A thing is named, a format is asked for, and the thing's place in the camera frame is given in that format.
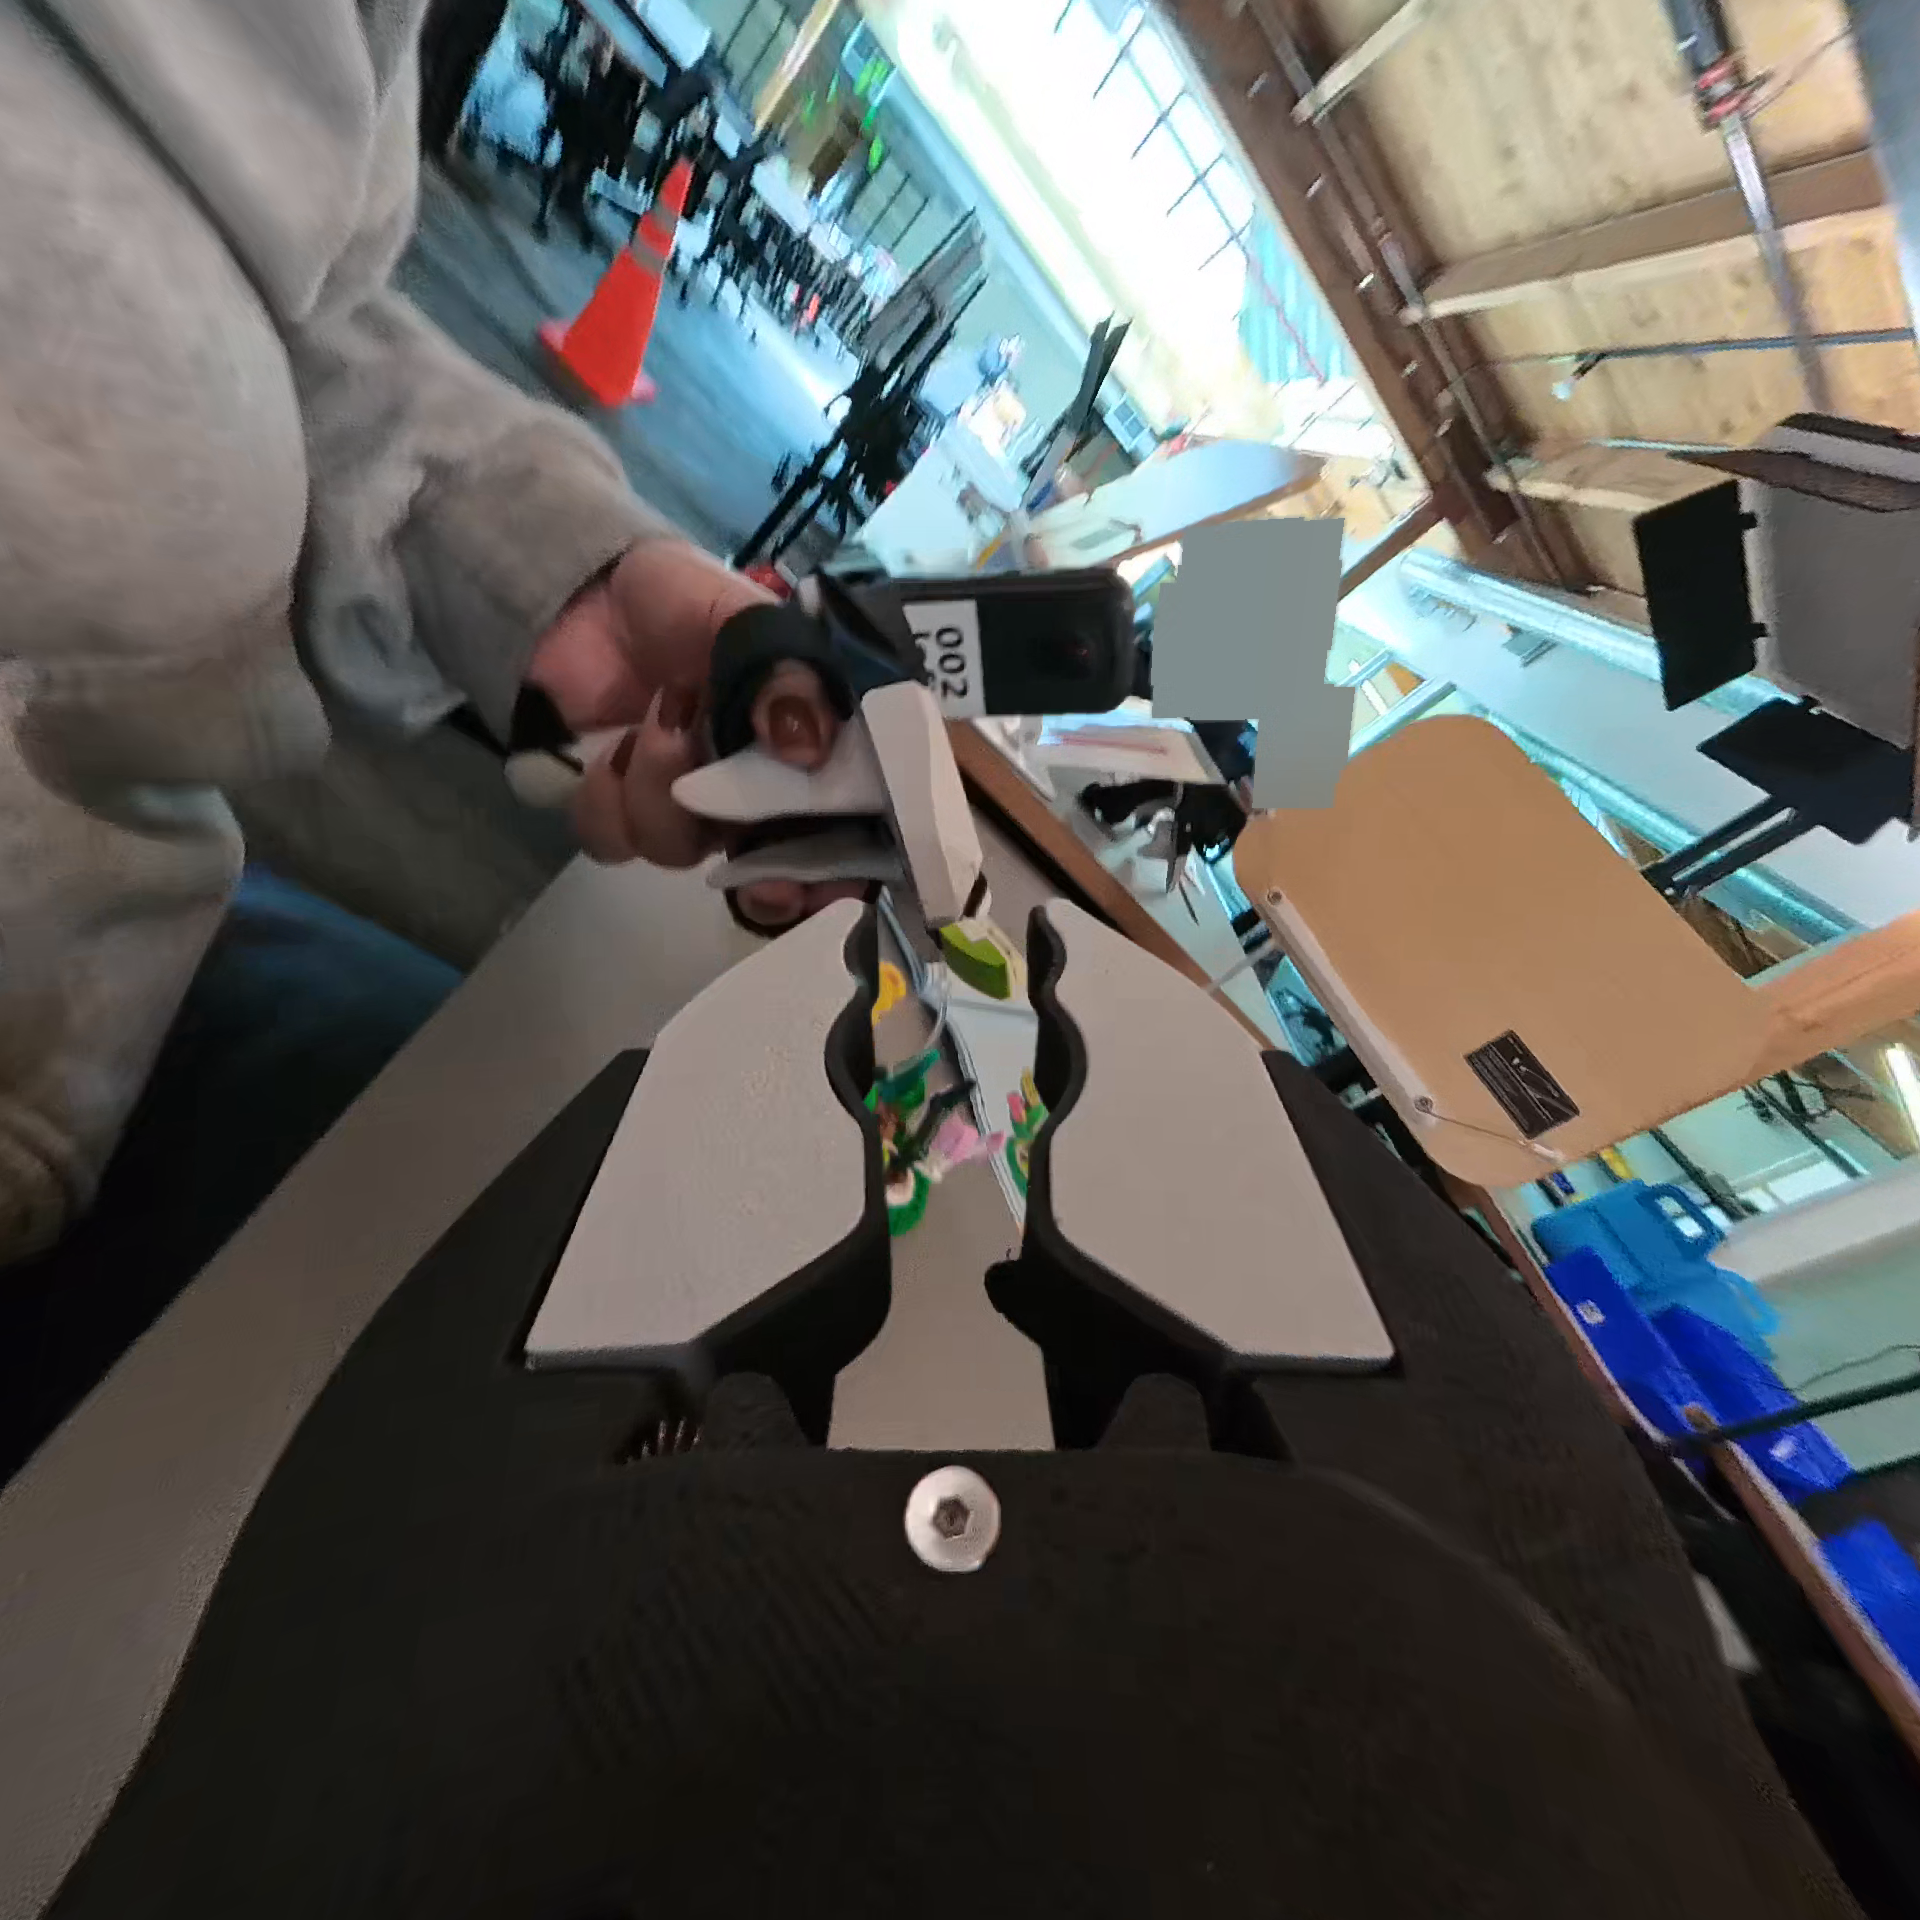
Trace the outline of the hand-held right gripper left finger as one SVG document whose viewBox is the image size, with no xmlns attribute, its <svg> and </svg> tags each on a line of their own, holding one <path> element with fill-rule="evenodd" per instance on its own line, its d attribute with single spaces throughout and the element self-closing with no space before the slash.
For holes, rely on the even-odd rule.
<svg viewBox="0 0 1920 1920">
<path fill-rule="evenodd" d="M 835 903 L 683 1005 L 647 1051 L 523 1339 L 704 1407 L 766 1375 L 823 1443 L 892 1307 L 874 1089 L 879 922 Z"/>
</svg>

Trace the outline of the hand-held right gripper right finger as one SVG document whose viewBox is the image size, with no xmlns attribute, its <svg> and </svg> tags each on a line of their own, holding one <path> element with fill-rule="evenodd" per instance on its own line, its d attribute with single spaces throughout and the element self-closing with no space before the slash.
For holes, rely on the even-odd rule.
<svg viewBox="0 0 1920 1920">
<path fill-rule="evenodd" d="M 1262 1379 L 1396 1373 L 1259 1045 L 1064 897 L 1028 913 L 1024 946 L 1043 1119 L 1023 1239 L 987 1291 L 1040 1352 L 1054 1443 L 1089 1449 L 1148 1375 L 1235 1441 Z"/>
</svg>

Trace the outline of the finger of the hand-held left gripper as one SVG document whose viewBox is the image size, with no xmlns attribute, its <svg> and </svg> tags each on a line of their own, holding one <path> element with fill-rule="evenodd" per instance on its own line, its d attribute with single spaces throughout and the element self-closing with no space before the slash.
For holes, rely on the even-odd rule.
<svg viewBox="0 0 1920 1920">
<path fill-rule="evenodd" d="M 953 927 L 987 897 L 987 874 L 946 720 L 927 686 L 896 681 L 862 697 L 862 721 L 922 917 Z"/>
</svg>

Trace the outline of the green base lego model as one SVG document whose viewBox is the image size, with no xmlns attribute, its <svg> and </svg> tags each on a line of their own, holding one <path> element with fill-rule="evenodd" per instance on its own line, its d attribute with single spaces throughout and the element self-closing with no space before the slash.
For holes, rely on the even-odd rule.
<svg viewBox="0 0 1920 1920">
<path fill-rule="evenodd" d="M 994 1176 L 1023 1227 L 1028 1161 L 1049 1115 L 1026 977 L 1024 995 L 992 1000 L 967 991 L 945 957 L 920 971 L 882 962 L 871 1026 L 866 1105 L 880 1123 L 892 1233 L 918 1229 L 934 1190 L 964 1167 Z"/>
</svg>

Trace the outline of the person's left forearm grey sleeve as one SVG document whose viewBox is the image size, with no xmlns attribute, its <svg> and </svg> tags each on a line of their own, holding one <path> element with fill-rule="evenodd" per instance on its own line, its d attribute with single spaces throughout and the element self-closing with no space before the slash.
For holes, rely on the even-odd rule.
<svg viewBox="0 0 1920 1920">
<path fill-rule="evenodd" d="M 640 554 L 714 581 L 609 445 L 530 400 L 382 275 L 337 272 L 287 334 L 310 478 L 298 635 L 328 709 L 503 731 L 562 614 Z"/>
</svg>

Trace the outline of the person's left hand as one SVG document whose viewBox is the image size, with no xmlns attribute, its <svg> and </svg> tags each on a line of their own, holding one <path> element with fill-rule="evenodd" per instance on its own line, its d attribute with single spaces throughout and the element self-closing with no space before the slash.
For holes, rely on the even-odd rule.
<svg viewBox="0 0 1920 1920">
<path fill-rule="evenodd" d="M 722 625 L 775 595 L 681 538 L 638 541 L 579 590 L 535 647 L 510 752 L 569 747 L 571 819 L 601 863 L 690 871 L 724 832 L 686 811 L 680 778 L 711 753 L 710 678 Z"/>
</svg>

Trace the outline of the black computer monitor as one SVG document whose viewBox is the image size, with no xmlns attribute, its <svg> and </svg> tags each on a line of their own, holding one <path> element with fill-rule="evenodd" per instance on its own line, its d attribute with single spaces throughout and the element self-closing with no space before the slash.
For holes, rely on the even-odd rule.
<svg viewBox="0 0 1920 1920">
<path fill-rule="evenodd" d="M 1049 482 L 1099 426 L 1099 393 L 1113 373 L 1113 363 L 1129 331 L 1132 320 L 1123 318 L 1104 318 L 1094 327 L 1074 395 L 1057 416 L 1038 449 L 1024 461 L 1024 478 L 1032 487 Z"/>
</svg>

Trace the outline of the black folding chair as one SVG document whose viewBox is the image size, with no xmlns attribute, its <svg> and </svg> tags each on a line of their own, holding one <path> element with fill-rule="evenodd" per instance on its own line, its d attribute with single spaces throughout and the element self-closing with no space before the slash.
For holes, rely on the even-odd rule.
<svg viewBox="0 0 1920 1920">
<path fill-rule="evenodd" d="M 879 305 L 856 345 L 844 414 L 827 441 L 784 480 L 775 506 L 737 551 L 739 566 L 775 563 L 823 521 L 846 537 L 905 474 L 922 384 L 980 283 L 984 248 L 978 215 L 967 208 Z"/>
</svg>

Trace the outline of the wooden chair back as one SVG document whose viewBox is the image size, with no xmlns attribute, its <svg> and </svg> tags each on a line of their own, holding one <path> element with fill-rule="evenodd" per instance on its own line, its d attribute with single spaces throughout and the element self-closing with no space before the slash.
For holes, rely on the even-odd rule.
<svg viewBox="0 0 1920 1920">
<path fill-rule="evenodd" d="M 1239 888 L 1426 1157 L 1521 1189 L 1916 1017 L 1919 917 L 1740 975 L 1498 726 L 1442 715 L 1273 809 Z"/>
</svg>

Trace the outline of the person's blue jeans leg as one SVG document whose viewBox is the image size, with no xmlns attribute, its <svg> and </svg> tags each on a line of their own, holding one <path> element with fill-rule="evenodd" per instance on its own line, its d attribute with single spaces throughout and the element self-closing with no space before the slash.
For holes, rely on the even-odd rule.
<svg viewBox="0 0 1920 1920">
<path fill-rule="evenodd" d="M 246 872 L 92 1208 L 4 1265 L 4 1480 L 463 982 L 401 935 Z"/>
</svg>

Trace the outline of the orange traffic cone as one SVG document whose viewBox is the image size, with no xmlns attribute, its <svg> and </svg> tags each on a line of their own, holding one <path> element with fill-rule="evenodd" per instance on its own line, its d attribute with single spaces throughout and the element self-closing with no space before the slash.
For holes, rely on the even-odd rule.
<svg viewBox="0 0 1920 1920">
<path fill-rule="evenodd" d="M 547 358 L 574 389 L 607 408 L 657 395 L 646 353 L 654 338 L 690 178 L 690 158 L 674 158 L 657 203 L 640 215 L 628 245 L 612 255 L 582 312 L 571 320 L 547 320 L 538 329 Z"/>
</svg>

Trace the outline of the blue plastic crate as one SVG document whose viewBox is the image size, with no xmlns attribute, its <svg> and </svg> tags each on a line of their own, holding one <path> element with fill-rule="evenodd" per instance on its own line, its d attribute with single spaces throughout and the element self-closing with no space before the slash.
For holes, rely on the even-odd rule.
<svg viewBox="0 0 1920 1920">
<path fill-rule="evenodd" d="M 1659 1435 L 1691 1433 L 1690 1407 L 1708 1414 L 1711 1426 L 1771 1416 L 1771 1426 L 1736 1443 L 1780 1494 L 1804 1502 L 1856 1475 L 1823 1429 L 1786 1422 L 1800 1407 L 1794 1392 L 1712 1319 L 1686 1304 L 1647 1312 L 1594 1250 L 1550 1262 L 1545 1278 L 1604 1370 Z"/>
<path fill-rule="evenodd" d="M 1855 1607 L 1919 1687 L 1919 1566 L 1881 1519 L 1858 1519 L 1820 1538 L 1828 1567 Z"/>
</svg>

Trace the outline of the white studio light black flaps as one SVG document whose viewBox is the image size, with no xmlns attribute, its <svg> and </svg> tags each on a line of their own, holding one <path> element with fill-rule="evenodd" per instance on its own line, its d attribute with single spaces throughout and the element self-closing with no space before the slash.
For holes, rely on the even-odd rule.
<svg viewBox="0 0 1920 1920">
<path fill-rule="evenodd" d="M 1775 846 L 1916 835 L 1916 433 L 1801 414 L 1686 463 L 1714 480 L 1633 525 L 1666 709 L 1775 688 L 1698 742 L 1763 792 L 1752 819 L 1786 815 Z"/>
</svg>

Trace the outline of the person's grey hoodie torso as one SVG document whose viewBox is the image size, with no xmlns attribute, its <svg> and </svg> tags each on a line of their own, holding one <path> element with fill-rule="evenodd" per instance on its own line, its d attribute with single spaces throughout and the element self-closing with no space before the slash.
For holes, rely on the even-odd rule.
<svg viewBox="0 0 1920 1920">
<path fill-rule="evenodd" d="M 320 758 L 282 336 L 55 5 L 4 5 L 4 1262 L 90 1207 L 243 866 Z"/>
</svg>

